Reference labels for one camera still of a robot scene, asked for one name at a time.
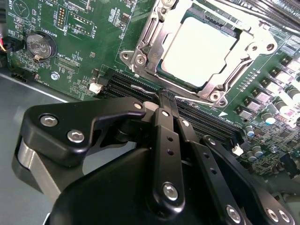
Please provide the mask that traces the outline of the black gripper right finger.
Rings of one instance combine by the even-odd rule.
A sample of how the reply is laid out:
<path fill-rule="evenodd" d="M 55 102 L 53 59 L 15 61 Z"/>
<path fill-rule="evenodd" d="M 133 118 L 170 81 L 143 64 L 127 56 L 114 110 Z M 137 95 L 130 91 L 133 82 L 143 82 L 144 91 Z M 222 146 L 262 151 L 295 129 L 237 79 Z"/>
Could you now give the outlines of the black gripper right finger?
<path fill-rule="evenodd" d="M 167 93 L 180 137 L 199 169 L 220 225 L 293 225 L 289 211 L 213 137 L 199 139 L 192 125 L 180 117 L 176 96 Z"/>

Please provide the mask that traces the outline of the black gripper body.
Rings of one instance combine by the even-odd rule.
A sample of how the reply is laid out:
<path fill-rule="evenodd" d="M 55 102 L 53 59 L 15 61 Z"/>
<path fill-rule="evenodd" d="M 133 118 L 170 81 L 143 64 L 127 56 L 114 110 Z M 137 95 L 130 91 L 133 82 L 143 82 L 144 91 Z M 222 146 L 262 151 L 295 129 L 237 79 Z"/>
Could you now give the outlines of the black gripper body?
<path fill-rule="evenodd" d="M 166 219 L 147 203 L 153 155 L 132 150 L 70 184 L 56 200 L 51 225 L 221 225 L 202 175 L 182 165 L 185 207 Z"/>

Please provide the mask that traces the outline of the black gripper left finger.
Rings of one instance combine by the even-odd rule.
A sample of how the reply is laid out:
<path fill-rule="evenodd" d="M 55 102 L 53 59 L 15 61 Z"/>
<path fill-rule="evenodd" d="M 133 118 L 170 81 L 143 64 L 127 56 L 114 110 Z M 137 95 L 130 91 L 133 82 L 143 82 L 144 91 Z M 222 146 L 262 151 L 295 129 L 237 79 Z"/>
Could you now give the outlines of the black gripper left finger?
<path fill-rule="evenodd" d="M 96 143 L 134 141 L 154 154 L 149 202 L 163 213 L 185 205 L 179 136 L 173 122 L 179 112 L 173 94 L 161 90 L 154 103 L 134 97 L 37 105 L 22 120 L 15 150 L 17 177 L 56 201 L 83 176 L 83 161 Z"/>

